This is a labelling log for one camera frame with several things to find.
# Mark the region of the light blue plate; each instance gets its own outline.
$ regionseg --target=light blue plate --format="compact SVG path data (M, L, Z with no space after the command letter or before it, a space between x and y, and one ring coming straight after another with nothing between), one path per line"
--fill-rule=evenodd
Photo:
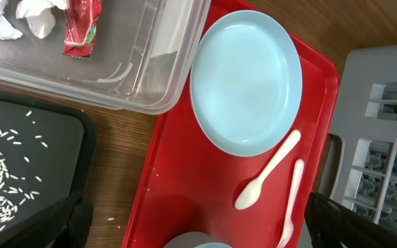
M289 131L303 78L290 36L273 18L238 11L203 37L192 65L191 100L206 136L236 156L254 156Z

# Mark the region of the wood grain surface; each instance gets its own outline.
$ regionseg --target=wood grain surface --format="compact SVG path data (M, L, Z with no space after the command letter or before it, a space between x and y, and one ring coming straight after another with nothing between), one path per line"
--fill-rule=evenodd
M397 22L377 0L248 1L331 59L340 74L350 50L397 44ZM87 188L87 196L94 203L94 220L86 247L120 247L156 117L106 110L3 85L0 90L75 107L94 120L99 146Z

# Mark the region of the spoon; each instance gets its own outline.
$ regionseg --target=spoon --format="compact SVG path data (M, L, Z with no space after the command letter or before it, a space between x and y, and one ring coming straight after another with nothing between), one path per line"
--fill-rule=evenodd
M261 186L269 176L270 172L282 161L282 159L294 148L299 142L301 133L298 130L292 131L286 138L281 147L276 151L270 162L266 165L265 169L260 175L248 183L245 189L240 193L235 201L235 208L238 210L247 209L252 206L260 197Z

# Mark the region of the clear plastic bin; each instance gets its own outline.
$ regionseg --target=clear plastic bin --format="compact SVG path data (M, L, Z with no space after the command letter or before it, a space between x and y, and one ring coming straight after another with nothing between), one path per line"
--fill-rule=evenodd
M45 39L5 8L24 35L0 41L0 82L65 99L147 114L168 111L180 97L210 0L103 0L89 59L63 56L65 15Z

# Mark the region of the white plastic fork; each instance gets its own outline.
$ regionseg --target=white plastic fork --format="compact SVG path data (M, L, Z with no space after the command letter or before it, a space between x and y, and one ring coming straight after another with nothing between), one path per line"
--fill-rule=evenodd
M281 233L280 242L277 248L284 248L289 242L294 232L294 224L292 223L292 210L294 209L296 194L300 187L301 178L303 177L304 161L298 159L294 166L294 175L292 176L292 183L290 185L289 200L287 200L286 214L284 217L283 232Z

